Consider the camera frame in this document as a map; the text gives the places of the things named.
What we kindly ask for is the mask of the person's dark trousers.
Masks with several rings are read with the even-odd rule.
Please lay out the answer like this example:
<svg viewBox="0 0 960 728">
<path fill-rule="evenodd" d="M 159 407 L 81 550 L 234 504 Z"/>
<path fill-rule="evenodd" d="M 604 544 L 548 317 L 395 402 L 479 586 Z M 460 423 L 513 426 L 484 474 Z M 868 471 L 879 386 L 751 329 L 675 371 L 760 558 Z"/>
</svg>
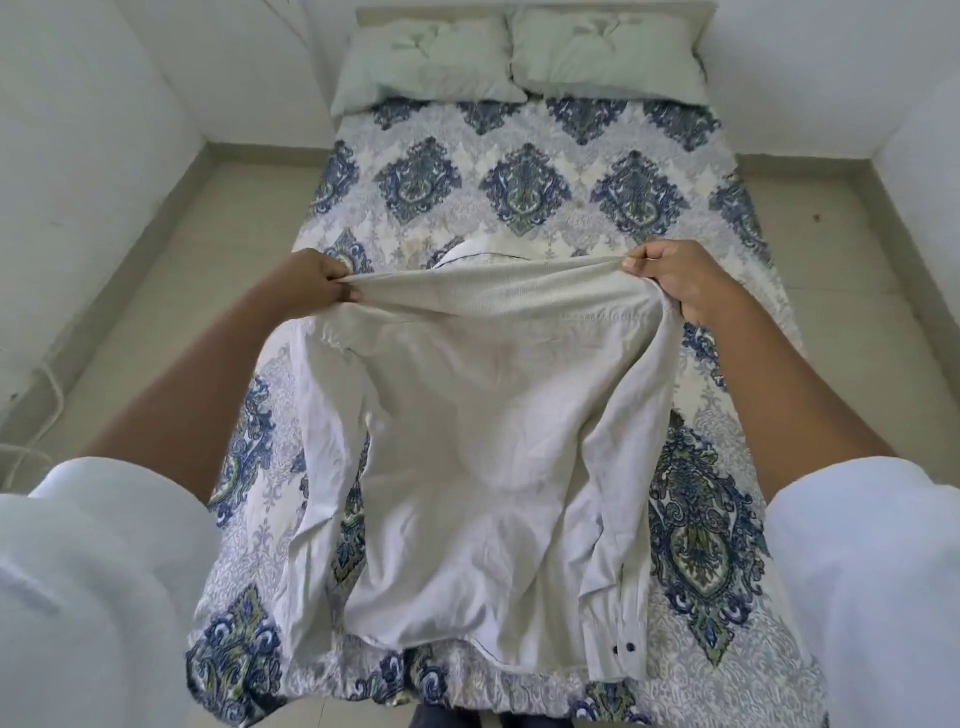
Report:
<svg viewBox="0 0 960 728">
<path fill-rule="evenodd" d="M 555 728 L 555 720 L 544 716 L 503 713 L 498 715 L 497 720 L 497 728 Z M 421 703 L 416 706 L 407 728 L 484 728 L 484 726 L 479 711 Z"/>
</svg>

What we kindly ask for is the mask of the person's white right sleeve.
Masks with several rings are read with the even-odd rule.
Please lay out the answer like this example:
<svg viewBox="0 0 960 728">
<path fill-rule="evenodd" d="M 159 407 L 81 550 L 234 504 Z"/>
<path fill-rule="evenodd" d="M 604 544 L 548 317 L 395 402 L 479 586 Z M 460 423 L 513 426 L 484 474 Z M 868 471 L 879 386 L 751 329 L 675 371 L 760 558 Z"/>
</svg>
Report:
<svg viewBox="0 0 960 728">
<path fill-rule="evenodd" d="M 960 490 L 893 457 L 780 491 L 766 539 L 831 728 L 960 728 Z"/>
</svg>

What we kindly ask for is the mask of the person's white sleeve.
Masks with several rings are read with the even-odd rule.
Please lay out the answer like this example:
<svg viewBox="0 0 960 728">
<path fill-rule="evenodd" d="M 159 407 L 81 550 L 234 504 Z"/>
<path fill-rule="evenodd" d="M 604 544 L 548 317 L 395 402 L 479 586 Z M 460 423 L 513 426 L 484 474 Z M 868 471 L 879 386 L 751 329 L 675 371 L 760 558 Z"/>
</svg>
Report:
<svg viewBox="0 0 960 728">
<path fill-rule="evenodd" d="M 0 494 L 0 728 L 184 728 L 220 549 L 207 506 L 137 465 L 74 459 Z"/>
<path fill-rule="evenodd" d="M 780 491 L 766 539 L 831 728 L 960 728 L 960 490 L 893 457 Z"/>
</svg>

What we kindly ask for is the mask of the blue patterned bedspread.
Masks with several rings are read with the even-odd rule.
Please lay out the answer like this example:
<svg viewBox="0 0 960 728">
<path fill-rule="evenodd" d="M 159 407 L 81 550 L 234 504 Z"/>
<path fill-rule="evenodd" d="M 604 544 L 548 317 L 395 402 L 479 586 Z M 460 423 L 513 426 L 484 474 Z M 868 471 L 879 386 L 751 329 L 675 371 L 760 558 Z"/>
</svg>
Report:
<svg viewBox="0 0 960 728">
<path fill-rule="evenodd" d="M 720 121 L 666 101 L 390 100 L 342 124 L 295 242 L 354 273 L 440 268 L 477 235 L 547 260 L 699 237 L 801 345 Z M 289 335 L 263 349 L 209 510 L 222 551 L 189 638 L 187 685 L 225 725 L 301 698 L 415 701 L 661 728 L 830 728 L 823 679 L 775 610 L 765 504 L 714 338 L 686 324 L 652 491 L 651 683 L 521 676 L 464 643 L 337 639 L 284 664 L 274 604 L 309 480 Z"/>
</svg>

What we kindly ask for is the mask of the white button-up shirt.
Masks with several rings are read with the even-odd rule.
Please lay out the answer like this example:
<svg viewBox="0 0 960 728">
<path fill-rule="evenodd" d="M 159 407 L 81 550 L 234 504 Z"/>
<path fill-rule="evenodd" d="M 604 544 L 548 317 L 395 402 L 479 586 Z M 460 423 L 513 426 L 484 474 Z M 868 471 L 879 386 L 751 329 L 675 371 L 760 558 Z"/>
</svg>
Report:
<svg viewBox="0 0 960 728">
<path fill-rule="evenodd" d="M 533 260 L 492 240 L 347 282 L 362 303 L 284 326 L 300 445 L 270 608 L 282 666 L 352 638 L 645 680 L 649 490 L 681 315 L 618 256 Z"/>
</svg>

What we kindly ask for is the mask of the person's left forearm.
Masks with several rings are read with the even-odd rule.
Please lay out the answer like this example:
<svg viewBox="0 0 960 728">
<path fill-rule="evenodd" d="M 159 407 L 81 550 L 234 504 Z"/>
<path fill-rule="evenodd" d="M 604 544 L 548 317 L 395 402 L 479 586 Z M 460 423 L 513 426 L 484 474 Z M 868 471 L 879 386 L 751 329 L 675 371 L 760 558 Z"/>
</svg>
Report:
<svg viewBox="0 0 960 728">
<path fill-rule="evenodd" d="M 207 504 L 220 481 L 258 356 L 283 323 L 324 305 L 317 297 L 242 297 L 214 321 L 81 453 L 171 480 Z"/>
</svg>

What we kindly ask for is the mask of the person's right hand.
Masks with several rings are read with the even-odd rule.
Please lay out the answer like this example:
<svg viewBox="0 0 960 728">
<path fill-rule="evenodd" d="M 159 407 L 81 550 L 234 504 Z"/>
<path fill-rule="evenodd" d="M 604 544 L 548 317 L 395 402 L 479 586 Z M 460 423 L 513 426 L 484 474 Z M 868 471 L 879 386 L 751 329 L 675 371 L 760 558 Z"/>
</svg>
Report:
<svg viewBox="0 0 960 728">
<path fill-rule="evenodd" d="M 629 252 L 621 267 L 656 283 L 677 302 L 685 321 L 704 329 L 721 325 L 747 298 L 743 287 L 695 240 L 645 243 Z"/>
</svg>

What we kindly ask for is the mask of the pale green pillow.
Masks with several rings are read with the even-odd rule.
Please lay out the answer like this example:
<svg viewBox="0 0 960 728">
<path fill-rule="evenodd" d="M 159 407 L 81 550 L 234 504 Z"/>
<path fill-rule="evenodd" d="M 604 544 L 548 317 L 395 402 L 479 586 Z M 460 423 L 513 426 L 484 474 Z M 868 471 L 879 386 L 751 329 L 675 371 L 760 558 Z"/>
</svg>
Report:
<svg viewBox="0 0 960 728">
<path fill-rule="evenodd" d="M 330 104 L 333 117 L 394 99 L 523 104 L 512 78 L 503 15 L 457 21 L 402 19 L 357 30 Z"/>
<path fill-rule="evenodd" d="M 710 105 L 685 18 L 527 8 L 509 27 L 510 70 L 524 91 L 549 99 Z"/>
</svg>

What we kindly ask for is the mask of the person's white left sleeve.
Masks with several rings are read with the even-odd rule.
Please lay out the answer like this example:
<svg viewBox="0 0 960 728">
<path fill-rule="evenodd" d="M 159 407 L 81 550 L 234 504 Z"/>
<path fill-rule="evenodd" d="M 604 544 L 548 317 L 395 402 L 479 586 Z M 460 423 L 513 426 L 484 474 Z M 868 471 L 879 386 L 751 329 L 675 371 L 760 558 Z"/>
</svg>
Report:
<svg viewBox="0 0 960 728">
<path fill-rule="evenodd" d="M 207 506 L 137 465 L 74 459 L 0 494 L 0 728 L 184 728 L 220 549 Z"/>
</svg>

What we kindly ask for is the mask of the person's left hand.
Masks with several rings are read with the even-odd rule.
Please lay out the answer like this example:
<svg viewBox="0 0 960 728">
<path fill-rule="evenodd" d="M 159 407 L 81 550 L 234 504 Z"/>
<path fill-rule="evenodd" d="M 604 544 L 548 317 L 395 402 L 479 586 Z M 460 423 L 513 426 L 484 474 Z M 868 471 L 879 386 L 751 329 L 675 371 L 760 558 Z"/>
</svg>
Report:
<svg viewBox="0 0 960 728">
<path fill-rule="evenodd" d="M 302 319 L 333 307 L 330 283 L 350 285 L 347 279 L 352 274 L 342 261 L 316 249 L 302 249 L 261 281 L 256 297 L 277 323 Z"/>
</svg>

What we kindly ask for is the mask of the person's right forearm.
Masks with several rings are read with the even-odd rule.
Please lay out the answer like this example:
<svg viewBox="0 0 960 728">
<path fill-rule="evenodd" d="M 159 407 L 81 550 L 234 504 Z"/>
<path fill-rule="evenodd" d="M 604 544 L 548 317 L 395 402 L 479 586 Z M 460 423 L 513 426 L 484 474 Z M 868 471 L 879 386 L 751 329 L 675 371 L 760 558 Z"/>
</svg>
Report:
<svg viewBox="0 0 960 728">
<path fill-rule="evenodd" d="M 741 285 L 708 288 L 705 297 L 682 299 L 680 308 L 713 336 L 767 504 L 826 468 L 895 457 Z"/>
</svg>

